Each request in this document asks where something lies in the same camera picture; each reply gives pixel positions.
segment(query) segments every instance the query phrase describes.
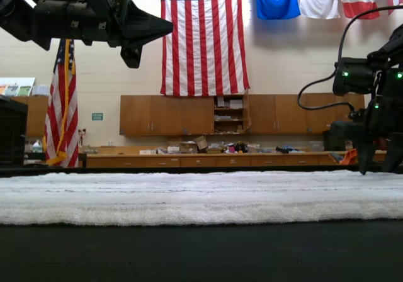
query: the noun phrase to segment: cardboard box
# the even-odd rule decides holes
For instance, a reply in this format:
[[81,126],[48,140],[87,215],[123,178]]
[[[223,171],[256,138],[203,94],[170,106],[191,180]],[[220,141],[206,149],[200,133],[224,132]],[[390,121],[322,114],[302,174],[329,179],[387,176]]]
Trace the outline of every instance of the cardboard box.
[[199,150],[204,150],[204,149],[207,149],[207,147],[208,147],[206,138],[204,136],[200,136],[200,137],[196,138],[195,142],[196,142]]

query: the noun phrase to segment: black cable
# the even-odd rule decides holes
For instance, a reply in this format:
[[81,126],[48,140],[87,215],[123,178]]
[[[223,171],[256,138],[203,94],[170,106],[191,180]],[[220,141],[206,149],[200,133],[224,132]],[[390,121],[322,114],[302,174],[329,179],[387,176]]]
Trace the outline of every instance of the black cable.
[[[366,14],[370,14],[370,13],[376,13],[377,11],[385,11],[385,10],[391,10],[391,9],[403,9],[403,5],[396,5],[396,6],[384,6],[384,7],[379,7],[379,8],[375,8],[375,9],[371,9],[371,10],[367,10],[364,11],[363,13],[360,13],[358,15],[356,15],[346,26],[346,28],[343,31],[343,34],[341,35],[341,40],[340,40],[340,45],[339,45],[339,52],[338,52],[338,61],[341,60],[341,56],[343,53],[343,45],[344,45],[344,40],[346,39],[346,35],[347,35],[347,31],[349,30],[351,24],[353,24],[358,18],[361,18],[362,16],[366,15]],[[348,102],[339,102],[339,103],[333,103],[333,104],[325,104],[324,106],[316,106],[316,107],[307,107],[304,106],[301,103],[301,96],[304,93],[304,91],[308,88],[311,87],[315,84],[318,84],[320,82],[326,82],[328,80],[330,80],[331,78],[333,78],[336,75],[336,69],[334,70],[334,72],[328,76],[325,77],[324,79],[319,79],[318,81],[314,81],[314,82],[310,82],[308,85],[304,86],[301,91],[298,94],[298,99],[297,99],[297,103],[299,105],[299,107],[301,107],[302,109],[305,110],[321,110],[321,109],[327,109],[327,108],[331,108],[331,107],[335,107],[335,106],[348,106],[350,108],[350,112],[354,112],[354,106]]]

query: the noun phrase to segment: cabinet door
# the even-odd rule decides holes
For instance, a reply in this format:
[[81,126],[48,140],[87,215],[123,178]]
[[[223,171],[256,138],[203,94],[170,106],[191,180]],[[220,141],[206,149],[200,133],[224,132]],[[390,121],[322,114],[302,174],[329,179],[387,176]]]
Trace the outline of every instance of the cabinet door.
[[276,95],[276,121],[278,134],[303,134],[307,132],[306,110],[297,104],[296,94]]
[[182,134],[214,133],[214,98],[182,98]]
[[249,95],[249,114],[251,116],[250,134],[276,133],[276,99],[274,95]]
[[125,136],[151,134],[151,96],[120,96],[120,134]]
[[48,96],[28,97],[28,118],[26,120],[26,136],[40,137],[45,135],[46,112],[48,111]]
[[[349,93],[344,96],[336,96],[336,101],[347,101],[352,104],[355,110],[365,108],[364,95]],[[351,121],[348,119],[349,108],[347,106],[336,107],[337,120]]]
[[[309,107],[323,106],[325,104],[333,104],[336,97],[333,93],[307,93],[305,94],[305,105]],[[337,120],[336,107],[306,111],[308,132],[322,134],[330,129],[332,122]]]
[[181,98],[151,97],[151,132],[153,135],[182,134],[181,102]]
[[249,91],[247,90],[242,98],[242,107],[244,112],[244,132],[248,131],[251,127],[251,109],[249,103]]

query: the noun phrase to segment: black surface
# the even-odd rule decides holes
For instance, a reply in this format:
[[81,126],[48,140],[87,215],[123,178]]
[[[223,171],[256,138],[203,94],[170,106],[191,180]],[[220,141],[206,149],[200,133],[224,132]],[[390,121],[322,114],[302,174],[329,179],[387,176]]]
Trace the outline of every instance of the black surface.
[[[0,178],[14,176],[36,176],[54,172],[77,173],[77,174],[100,174],[100,173],[213,173],[213,172],[265,172],[265,171],[288,171],[288,172],[312,172],[312,171],[358,171],[358,166],[280,166],[280,167],[164,167],[164,168],[62,168],[62,167],[20,167],[0,168]],[[380,165],[372,165],[370,172],[381,172]],[[397,174],[403,173],[403,168],[396,170]]]
[[403,222],[0,226],[2,281],[402,281]]

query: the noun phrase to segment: drawer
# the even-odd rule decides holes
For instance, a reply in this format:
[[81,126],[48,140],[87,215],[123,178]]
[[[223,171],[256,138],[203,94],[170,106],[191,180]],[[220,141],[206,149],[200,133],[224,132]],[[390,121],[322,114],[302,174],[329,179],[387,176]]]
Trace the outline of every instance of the drawer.
[[328,155],[319,156],[320,166],[337,166],[338,164]]
[[252,167],[272,167],[272,166],[284,166],[283,156],[256,156],[251,157]]
[[214,157],[182,157],[181,167],[215,167]]
[[179,157],[150,157],[145,160],[146,167],[180,167]]
[[375,154],[375,156],[373,157],[373,161],[384,162],[385,157],[386,157],[386,154]]
[[286,166],[318,166],[319,158],[314,155],[288,155],[285,156]]
[[138,157],[87,158],[87,167],[145,167],[145,159]]
[[217,167],[249,167],[249,157],[235,156],[235,157],[217,157],[215,159]]

